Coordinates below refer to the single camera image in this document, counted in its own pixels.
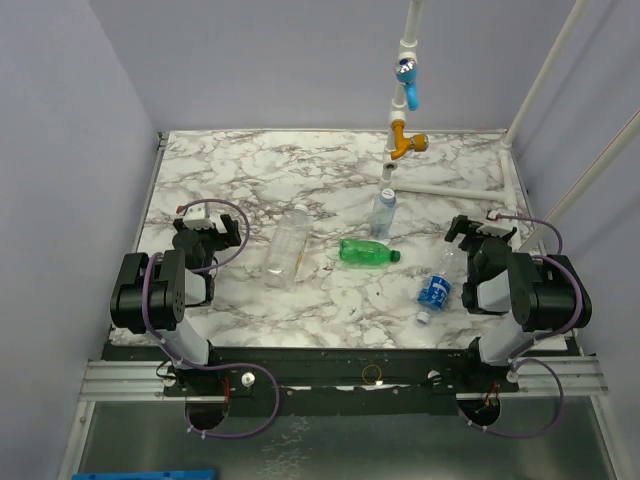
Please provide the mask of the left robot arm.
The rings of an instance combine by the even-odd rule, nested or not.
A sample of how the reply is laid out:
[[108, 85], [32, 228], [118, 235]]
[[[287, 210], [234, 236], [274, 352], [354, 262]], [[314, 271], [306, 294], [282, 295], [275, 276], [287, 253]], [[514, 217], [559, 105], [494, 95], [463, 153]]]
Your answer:
[[110, 315], [118, 328], [145, 335], [160, 346], [177, 369], [189, 369], [187, 382], [201, 395], [214, 393], [222, 380], [211, 343], [189, 323], [186, 310], [208, 306], [215, 293], [216, 254], [241, 245], [239, 223], [220, 216], [190, 229], [181, 219], [173, 222], [172, 248], [155, 257], [146, 253], [124, 256], [110, 299]]

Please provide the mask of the large clear plastic bottle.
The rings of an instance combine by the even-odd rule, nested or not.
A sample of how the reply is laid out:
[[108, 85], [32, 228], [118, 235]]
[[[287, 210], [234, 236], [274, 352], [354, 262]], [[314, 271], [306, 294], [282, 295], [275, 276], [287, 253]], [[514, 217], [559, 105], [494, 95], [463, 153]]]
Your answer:
[[281, 217], [263, 264], [262, 279], [267, 286], [288, 289], [293, 285], [309, 229], [309, 211], [293, 208]]

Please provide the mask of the green plastic bottle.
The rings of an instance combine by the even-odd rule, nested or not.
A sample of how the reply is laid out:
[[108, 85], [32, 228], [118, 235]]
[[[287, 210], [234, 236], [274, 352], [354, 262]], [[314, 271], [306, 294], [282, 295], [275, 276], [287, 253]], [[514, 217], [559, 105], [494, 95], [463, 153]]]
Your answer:
[[338, 257], [350, 267], [383, 268], [396, 264], [390, 261], [391, 251], [377, 241], [347, 238], [340, 243]]

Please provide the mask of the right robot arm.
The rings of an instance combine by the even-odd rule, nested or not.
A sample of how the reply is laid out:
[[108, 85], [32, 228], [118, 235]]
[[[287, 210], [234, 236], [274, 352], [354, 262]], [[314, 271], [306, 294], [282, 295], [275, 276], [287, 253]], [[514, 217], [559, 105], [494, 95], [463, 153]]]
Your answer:
[[515, 251], [510, 241], [515, 226], [500, 226], [510, 215], [497, 213], [479, 222], [465, 215], [453, 218], [445, 240], [466, 253], [467, 278], [461, 301], [470, 314], [502, 316], [504, 320], [472, 342], [479, 357], [464, 362], [460, 379], [480, 392], [496, 380], [494, 366], [509, 366], [542, 340], [588, 325], [592, 302], [569, 258]]

